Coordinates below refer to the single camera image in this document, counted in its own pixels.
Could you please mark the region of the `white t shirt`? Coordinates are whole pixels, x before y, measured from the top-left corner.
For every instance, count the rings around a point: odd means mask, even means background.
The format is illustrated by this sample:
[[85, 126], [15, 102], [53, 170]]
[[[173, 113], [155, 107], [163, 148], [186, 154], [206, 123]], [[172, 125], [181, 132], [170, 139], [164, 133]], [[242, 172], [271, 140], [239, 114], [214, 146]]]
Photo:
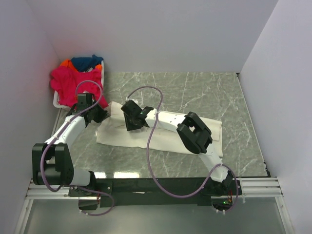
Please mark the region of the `white t shirt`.
[[[110, 117], [105, 119], [98, 127], [96, 142], [103, 145], [145, 149], [151, 128], [143, 127], [138, 130], [127, 131], [121, 107], [120, 103], [114, 101], [109, 103], [107, 111]], [[202, 117], [201, 120], [212, 131], [215, 152], [219, 157], [223, 157], [222, 122], [205, 117]], [[149, 148], [181, 154], [191, 153], [185, 148], [178, 133], [159, 128], [155, 129]]]

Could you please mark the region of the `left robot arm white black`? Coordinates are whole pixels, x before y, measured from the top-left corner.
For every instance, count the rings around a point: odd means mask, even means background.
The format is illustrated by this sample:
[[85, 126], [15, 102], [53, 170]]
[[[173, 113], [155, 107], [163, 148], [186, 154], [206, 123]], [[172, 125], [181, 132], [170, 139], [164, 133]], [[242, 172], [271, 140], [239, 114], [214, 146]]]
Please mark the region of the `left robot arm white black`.
[[32, 179], [36, 185], [80, 186], [87, 196], [98, 189], [92, 171], [75, 169], [70, 149], [75, 139], [92, 121], [101, 123], [109, 114], [91, 93], [78, 94], [77, 103], [67, 114], [64, 123], [44, 143], [32, 148]]

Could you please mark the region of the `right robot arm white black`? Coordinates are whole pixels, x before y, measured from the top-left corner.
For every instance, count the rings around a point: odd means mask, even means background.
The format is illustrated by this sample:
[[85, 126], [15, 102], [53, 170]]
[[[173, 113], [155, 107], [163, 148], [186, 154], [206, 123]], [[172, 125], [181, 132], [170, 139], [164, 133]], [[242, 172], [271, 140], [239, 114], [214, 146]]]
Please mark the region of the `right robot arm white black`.
[[[231, 189], [231, 183], [237, 182], [232, 170], [222, 163], [220, 157], [213, 149], [212, 131], [194, 112], [186, 115], [172, 114], [160, 111], [158, 108], [141, 108], [134, 101], [128, 100], [121, 107], [123, 111], [127, 131], [151, 128], [146, 144], [146, 157], [148, 169], [153, 181], [164, 193], [175, 198], [189, 198], [202, 191], [208, 180], [212, 180], [214, 190], [221, 195]], [[191, 153], [198, 155], [209, 169], [208, 176], [204, 179], [197, 190], [188, 195], [175, 195], [161, 186], [155, 177], [150, 164], [149, 147], [156, 128], [177, 133], [184, 147]]]

